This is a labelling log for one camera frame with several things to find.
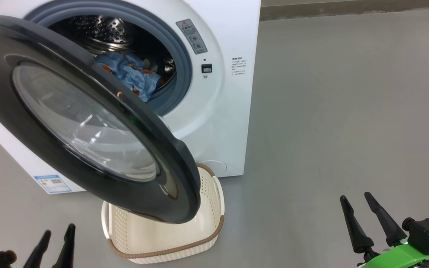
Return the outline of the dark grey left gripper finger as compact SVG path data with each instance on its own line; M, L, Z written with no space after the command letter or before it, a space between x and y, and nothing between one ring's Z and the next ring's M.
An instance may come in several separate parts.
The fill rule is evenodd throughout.
M64 235L64 245L62 247L61 253L59 254L58 260L52 266L52 268L73 268L75 232L75 224L69 224Z
M39 243L29 255L24 268L40 268L44 253L47 251L52 232L46 230L41 237Z

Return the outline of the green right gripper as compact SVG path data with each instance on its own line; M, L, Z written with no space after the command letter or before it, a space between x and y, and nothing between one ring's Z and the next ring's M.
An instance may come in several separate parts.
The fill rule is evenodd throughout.
M354 209L347 197L342 195L339 200L351 246L356 254L364 254L364 263L359 268L429 268L429 253L425 255L419 252L410 243L402 244L407 234L370 192L365 192L364 196L381 224L387 245L394 248L384 254L376 254L372 250L374 242L356 220Z

